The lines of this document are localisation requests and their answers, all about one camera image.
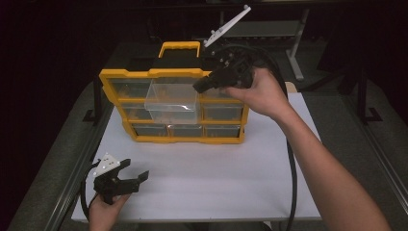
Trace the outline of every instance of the hand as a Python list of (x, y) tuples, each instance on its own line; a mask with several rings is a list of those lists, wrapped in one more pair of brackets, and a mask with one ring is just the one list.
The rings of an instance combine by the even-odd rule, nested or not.
[(253, 111), (272, 119), (285, 116), (286, 112), (293, 109), (279, 83), (267, 68), (253, 68), (253, 83), (250, 89), (227, 87), (223, 91), (241, 100)]
[(116, 223), (117, 216), (130, 194), (114, 197), (114, 204), (110, 205), (103, 201), (102, 195), (98, 194), (89, 207), (89, 230), (111, 230)]

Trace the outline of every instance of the white table surface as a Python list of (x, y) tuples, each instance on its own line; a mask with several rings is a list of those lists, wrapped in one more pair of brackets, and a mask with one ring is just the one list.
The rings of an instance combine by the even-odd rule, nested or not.
[[(318, 135), (301, 93), (290, 93), (289, 98)], [(136, 178), (150, 170), (140, 191), (123, 207), (119, 221), (265, 221), (287, 218), (291, 210), (286, 139), (273, 120), (252, 111), (242, 144), (161, 144), (132, 141), (114, 109), (95, 160), (105, 153), (119, 161), (132, 160), (119, 173), (120, 179)], [(297, 175), (295, 218), (320, 218), (298, 167)], [(89, 176), (87, 202), (94, 194), (93, 177)], [(71, 218), (86, 221), (79, 201)]]

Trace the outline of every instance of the yellow storage organizer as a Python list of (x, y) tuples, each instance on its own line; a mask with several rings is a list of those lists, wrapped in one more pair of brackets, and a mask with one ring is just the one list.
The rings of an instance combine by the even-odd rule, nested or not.
[(212, 71), (201, 65), (200, 42), (165, 42), (158, 53), (146, 57), (139, 45), (119, 45), (99, 74), (130, 137), (149, 142), (243, 142), (248, 107), (218, 90), (197, 93), (192, 87)]

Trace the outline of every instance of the white bracket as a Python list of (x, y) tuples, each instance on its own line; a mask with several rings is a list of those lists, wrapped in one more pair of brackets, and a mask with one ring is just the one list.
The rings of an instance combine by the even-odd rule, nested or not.
[(93, 173), (93, 177), (100, 176), (112, 169), (115, 169), (120, 166), (120, 161), (118, 161), (115, 157), (109, 155), (108, 153), (103, 156), (101, 162), (99, 163), (96, 171)]
[(233, 27), (238, 21), (241, 20), (249, 11), (251, 10), (250, 7), (247, 5), (243, 6), (243, 11), (235, 16), (233, 19), (225, 23), (225, 25), (221, 26), (216, 31), (211, 31), (211, 36), (207, 40), (204, 40), (204, 46), (208, 47), (209, 45), (213, 44), (217, 39), (219, 39), (222, 35), (224, 35), (231, 27)]

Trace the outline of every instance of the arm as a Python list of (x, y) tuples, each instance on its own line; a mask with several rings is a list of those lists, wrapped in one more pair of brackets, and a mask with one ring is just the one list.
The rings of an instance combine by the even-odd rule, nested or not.
[(102, 195), (98, 194), (89, 207), (89, 230), (109, 231), (116, 223), (120, 213), (130, 194), (114, 197), (114, 204), (110, 205), (103, 201)]
[(224, 89), (276, 121), (293, 148), (319, 212), (330, 230), (391, 230), (357, 180), (321, 144), (265, 68), (254, 69), (251, 89)]

